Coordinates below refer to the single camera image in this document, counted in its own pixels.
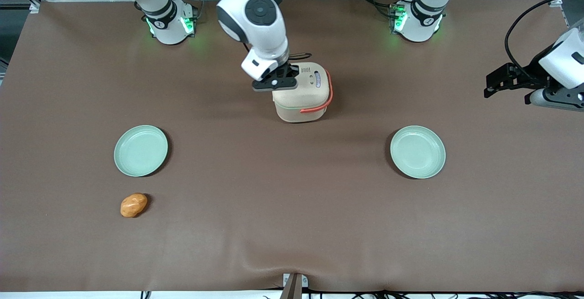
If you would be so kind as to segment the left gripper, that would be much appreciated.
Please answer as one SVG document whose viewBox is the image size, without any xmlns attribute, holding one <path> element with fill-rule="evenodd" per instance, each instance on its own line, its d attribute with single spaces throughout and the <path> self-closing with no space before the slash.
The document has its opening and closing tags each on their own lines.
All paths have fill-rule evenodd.
<svg viewBox="0 0 584 299">
<path fill-rule="evenodd" d="M 486 76 L 484 98 L 503 90 L 516 89 L 575 89 L 584 82 L 583 29 L 569 28 L 525 66 L 523 72 L 507 63 Z"/>
</svg>

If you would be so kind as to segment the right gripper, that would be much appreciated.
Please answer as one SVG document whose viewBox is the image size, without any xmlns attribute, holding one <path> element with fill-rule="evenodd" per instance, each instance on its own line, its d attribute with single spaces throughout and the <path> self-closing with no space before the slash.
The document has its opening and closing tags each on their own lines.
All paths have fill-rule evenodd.
<svg viewBox="0 0 584 299">
<path fill-rule="evenodd" d="M 279 54 L 261 56 L 258 51 L 249 51 L 242 61 L 241 68 L 252 81 L 252 89 L 256 92 L 269 92 L 296 89 L 295 79 L 300 74 L 297 65 L 286 63 L 279 66 Z M 273 72 L 273 79 L 264 79 Z"/>
</svg>

